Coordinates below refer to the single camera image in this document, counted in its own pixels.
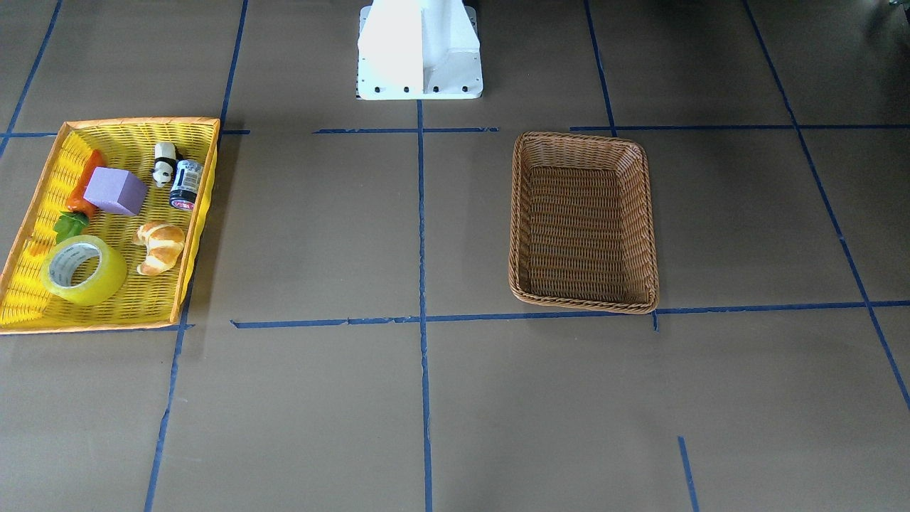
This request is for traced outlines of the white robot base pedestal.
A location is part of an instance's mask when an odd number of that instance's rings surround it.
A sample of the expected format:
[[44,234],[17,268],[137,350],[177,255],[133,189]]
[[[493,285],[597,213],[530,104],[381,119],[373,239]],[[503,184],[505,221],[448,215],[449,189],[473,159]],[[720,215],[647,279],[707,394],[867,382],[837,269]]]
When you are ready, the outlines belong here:
[[357,47],[361,100],[475,100],[484,91],[473,1],[374,1],[360,10]]

